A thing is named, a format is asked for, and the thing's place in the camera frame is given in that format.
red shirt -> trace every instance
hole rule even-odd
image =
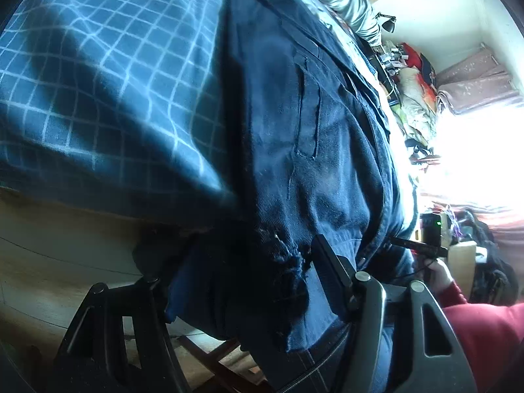
[[[524,338],[524,303],[469,304],[453,282],[438,297],[470,363],[479,393],[502,376]]]

white wall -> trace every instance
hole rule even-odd
[[[482,41],[513,76],[524,93],[524,37],[500,0],[477,0]]]
[[[423,52],[437,72],[479,49],[477,0],[379,0],[374,7],[397,17],[394,34],[384,32],[384,38]]]

person's hand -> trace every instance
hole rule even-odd
[[[450,269],[447,268],[446,263],[442,260],[425,259],[424,265],[432,272],[428,287],[434,294],[438,295],[442,293],[452,284],[453,277],[451,276]]]

navy blue pants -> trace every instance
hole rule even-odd
[[[383,282],[411,271],[387,246],[403,214],[376,91],[298,0],[229,0],[222,75],[231,158],[245,221],[193,245],[170,285],[169,319],[236,337],[276,388],[327,391],[348,327],[331,312],[311,263],[322,233],[337,254]],[[383,333],[375,390],[389,372]]]

blue checkered bedsheet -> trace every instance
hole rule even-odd
[[[235,215],[223,0],[24,0],[0,37],[0,185],[201,226]]]

